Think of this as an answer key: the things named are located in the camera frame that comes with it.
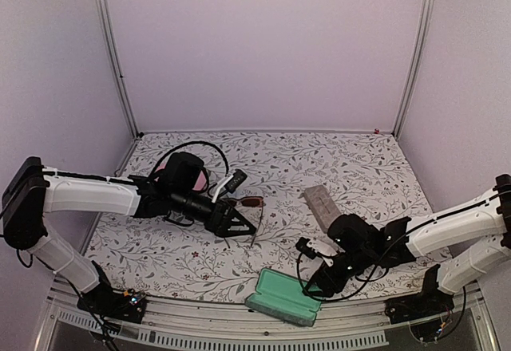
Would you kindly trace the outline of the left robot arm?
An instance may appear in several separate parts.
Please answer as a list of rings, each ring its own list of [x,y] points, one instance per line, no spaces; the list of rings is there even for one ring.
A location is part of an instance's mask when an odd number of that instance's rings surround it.
[[[207,176],[203,161],[187,152],[173,152],[147,176],[112,178],[82,175],[46,168],[32,156],[11,180],[2,195],[2,238],[16,251],[25,250],[54,273],[66,278],[101,314],[112,314],[118,301],[136,305],[139,300],[120,294],[110,285],[103,270],[79,255],[44,222],[46,213],[56,211],[106,212],[138,219],[177,213],[220,238],[254,235],[256,227],[225,199],[246,175],[228,173],[208,198],[196,186]]]

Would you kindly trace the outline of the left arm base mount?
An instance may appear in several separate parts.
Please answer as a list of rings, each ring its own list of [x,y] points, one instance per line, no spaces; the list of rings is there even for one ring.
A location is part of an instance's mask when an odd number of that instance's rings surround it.
[[[134,289],[115,290],[101,267],[95,262],[93,265],[98,272],[99,285],[88,293],[81,293],[77,308],[101,317],[142,323],[147,306],[146,293]]]

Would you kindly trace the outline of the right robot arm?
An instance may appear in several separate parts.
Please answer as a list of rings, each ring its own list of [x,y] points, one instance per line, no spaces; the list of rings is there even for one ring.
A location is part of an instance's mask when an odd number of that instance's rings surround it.
[[[424,290],[413,299],[418,315],[429,316],[468,282],[487,274],[510,259],[510,177],[496,178],[493,188],[466,202],[437,214],[404,217],[378,229],[355,214],[340,215],[327,230],[335,247],[300,239],[296,247],[308,258],[319,257],[321,266],[303,293],[332,301],[348,280],[366,269],[391,269],[444,247],[473,240],[456,258],[429,270]]]

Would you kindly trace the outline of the blue glasses case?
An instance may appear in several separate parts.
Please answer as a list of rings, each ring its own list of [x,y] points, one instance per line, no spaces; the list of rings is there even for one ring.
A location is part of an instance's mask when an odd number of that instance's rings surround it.
[[[315,324],[321,302],[302,291],[299,281],[279,271],[263,268],[255,291],[244,301],[247,308],[301,327]]]

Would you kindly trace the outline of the grey glasses case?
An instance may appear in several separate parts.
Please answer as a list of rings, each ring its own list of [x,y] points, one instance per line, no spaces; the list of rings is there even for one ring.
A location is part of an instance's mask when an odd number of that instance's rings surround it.
[[[319,228],[327,233],[331,224],[341,215],[328,190],[324,185],[308,187],[303,191],[303,197]]]

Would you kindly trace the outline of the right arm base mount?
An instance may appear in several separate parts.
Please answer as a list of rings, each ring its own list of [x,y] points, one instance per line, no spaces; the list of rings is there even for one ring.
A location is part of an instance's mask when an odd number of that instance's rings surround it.
[[[439,269],[440,266],[436,265],[425,272],[420,292],[385,301],[385,315],[390,319],[391,324],[415,321],[440,314],[446,315],[445,319],[437,318],[430,323],[412,325],[410,331],[414,338],[420,342],[438,341],[444,333],[454,309],[453,296],[438,289]]]

